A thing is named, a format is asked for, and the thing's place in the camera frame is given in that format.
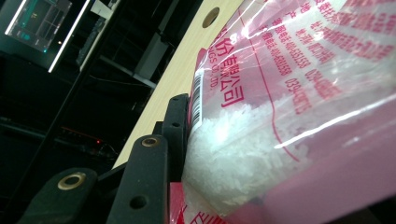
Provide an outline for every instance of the pink plastic bag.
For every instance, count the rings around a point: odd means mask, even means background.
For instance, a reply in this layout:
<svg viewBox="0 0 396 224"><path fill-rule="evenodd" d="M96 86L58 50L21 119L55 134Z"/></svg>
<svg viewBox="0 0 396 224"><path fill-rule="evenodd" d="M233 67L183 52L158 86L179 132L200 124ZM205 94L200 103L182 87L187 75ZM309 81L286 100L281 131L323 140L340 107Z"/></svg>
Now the pink plastic bag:
<svg viewBox="0 0 396 224"><path fill-rule="evenodd" d="M186 223L322 223L396 193L394 0L246 0L196 69Z"/></svg>
<svg viewBox="0 0 396 224"><path fill-rule="evenodd" d="M172 182L170 184L170 207L169 207L169 223L170 224L184 224L184 215L192 215L192 213L186 212L188 206L184 203L184 193L182 184L179 182ZM207 224L226 224L217 215L205 214L203 212L197 212L194 217L189 218L189 223L207 223Z"/></svg>

